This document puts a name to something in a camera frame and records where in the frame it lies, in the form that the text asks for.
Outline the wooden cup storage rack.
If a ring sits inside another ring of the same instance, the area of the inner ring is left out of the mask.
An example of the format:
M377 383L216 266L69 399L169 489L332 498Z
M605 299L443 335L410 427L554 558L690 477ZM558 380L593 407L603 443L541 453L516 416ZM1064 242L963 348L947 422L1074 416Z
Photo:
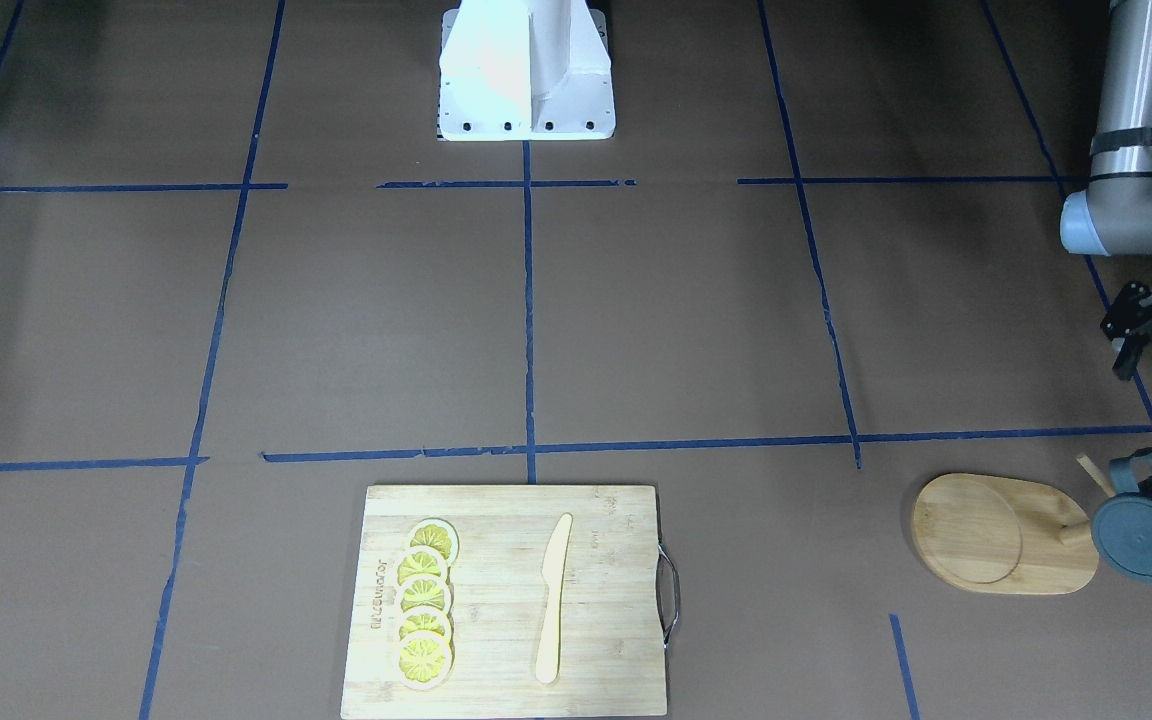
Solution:
M1111 465L1098 468L1085 455L1078 462L1105 502L1114 493ZM984 594L1070 594L1085 588L1100 564L1108 564L1092 539L1094 511L1047 484L943 473L914 498L910 529L916 555L952 588Z

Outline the bamboo cutting board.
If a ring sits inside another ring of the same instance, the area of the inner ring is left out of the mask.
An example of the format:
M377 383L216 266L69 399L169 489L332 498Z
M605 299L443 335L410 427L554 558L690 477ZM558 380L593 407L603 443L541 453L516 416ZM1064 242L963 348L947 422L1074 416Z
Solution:
M532 675L550 533L573 514L556 682ZM652 486L374 486L362 515L343 719L664 717L669 626L659 609ZM454 647L450 674L414 691L410 632Z

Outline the white pillar with base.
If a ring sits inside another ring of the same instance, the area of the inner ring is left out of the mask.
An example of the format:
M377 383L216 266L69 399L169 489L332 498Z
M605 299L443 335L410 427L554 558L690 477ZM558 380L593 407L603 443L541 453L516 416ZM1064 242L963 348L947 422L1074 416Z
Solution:
M611 138L609 18L608 1L462 1L444 12L435 136Z

